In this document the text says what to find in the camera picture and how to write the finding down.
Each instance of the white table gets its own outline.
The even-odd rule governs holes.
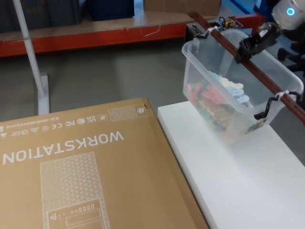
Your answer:
[[[189,102],[158,118],[211,228],[305,228],[305,167],[270,126],[228,147]]]

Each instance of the white pole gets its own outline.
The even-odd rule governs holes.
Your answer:
[[[43,83],[42,83],[42,80],[41,80],[41,74],[40,74],[40,71],[39,71],[39,68],[38,68],[38,65],[37,65],[37,60],[36,60],[35,52],[34,52],[34,49],[33,49],[33,44],[32,44],[31,38],[30,38],[27,23],[26,23],[25,18],[24,18],[22,6],[21,6],[21,3],[20,3],[20,0],[13,0],[13,2],[14,2],[14,6],[15,6],[17,16],[18,16],[19,24],[20,24],[20,27],[21,27],[25,48],[26,48],[27,53],[28,53],[30,65],[31,65],[33,75],[34,75],[34,78],[35,78],[35,82],[36,82],[36,85],[37,85],[38,95],[39,95],[40,98],[42,98],[42,97],[46,96],[46,90],[43,87]]]

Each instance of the clear plastic container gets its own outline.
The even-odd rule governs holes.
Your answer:
[[[226,30],[222,35],[235,47],[248,37],[239,30]],[[237,64],[214,37],[187,42],[182,52],[187,58],[183,93],[225,142],[233,143],[269,124],[285,106],[280,101],[272,102],[267,118],[256,120],[254,115],[265,110],[274,94],[242,64]],[[284,91],[303,92],[302,81],[267,51],[251,60]]]

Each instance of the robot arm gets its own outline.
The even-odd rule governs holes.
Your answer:
[[[276,44],[283,31],[297,29],[305,21],[305,0],[280,0],[273,8],[272,16],[276,23],[267,22],[258,32],[240,42],[235,60],[241,63],[253,55]]]

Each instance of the brown cardboard box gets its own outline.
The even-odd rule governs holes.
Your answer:
[[[0,123],[0,229],[204,229],[146,99]]]
[[[144,0],[144,10],[217,16],[220,4],[221,0]]]

